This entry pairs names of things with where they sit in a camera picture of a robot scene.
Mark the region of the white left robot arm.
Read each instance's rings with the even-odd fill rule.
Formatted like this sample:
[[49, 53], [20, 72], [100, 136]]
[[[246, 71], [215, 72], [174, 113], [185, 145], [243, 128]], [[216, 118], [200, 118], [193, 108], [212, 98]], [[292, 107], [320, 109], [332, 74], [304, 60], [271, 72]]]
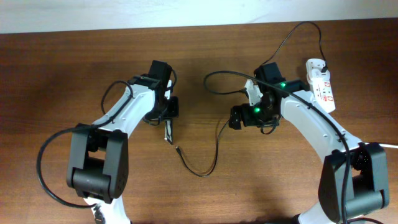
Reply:
[[165, 124], [172, 143], [178, 98], [172, 96], [172, 67], [154, 60], [147, 74], [127, 81], [123, 96], [94, 122], [72, 132], [67, 185], [89, 204], [96, 223], [129, 223], [122, 193], [129, 175], [128, 139], [140, 121]]

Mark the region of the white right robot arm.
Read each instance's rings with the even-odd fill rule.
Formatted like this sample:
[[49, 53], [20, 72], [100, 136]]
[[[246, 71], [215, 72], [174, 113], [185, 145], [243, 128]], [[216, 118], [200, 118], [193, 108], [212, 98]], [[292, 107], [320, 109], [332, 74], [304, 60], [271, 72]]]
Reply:
[[330, 72], [322, 59], [306, 62], [307, 83], [287, 81], [276, 63], [261, 65], [243, 92], [248, 103], [231, 109], [229, 126], [275, 129], [284, 118], [292, 123], [323, 162], [318, 202], [294, 216], [292, 223], [352, 222], [389, 204], [386, 153], [377, 142], [364, 143], [331, 116], [335, 101]]

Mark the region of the black Galaxy smartphone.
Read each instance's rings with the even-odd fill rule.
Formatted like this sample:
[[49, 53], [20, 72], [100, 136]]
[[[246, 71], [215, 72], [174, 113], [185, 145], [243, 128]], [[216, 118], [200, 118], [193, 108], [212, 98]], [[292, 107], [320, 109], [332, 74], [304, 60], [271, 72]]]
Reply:
[[172, 139], [172, 120], [171, 119], [166, 119], [165, 120], [165, 141], [167, 141], [169, 144], [173, 144], [173, 139]]

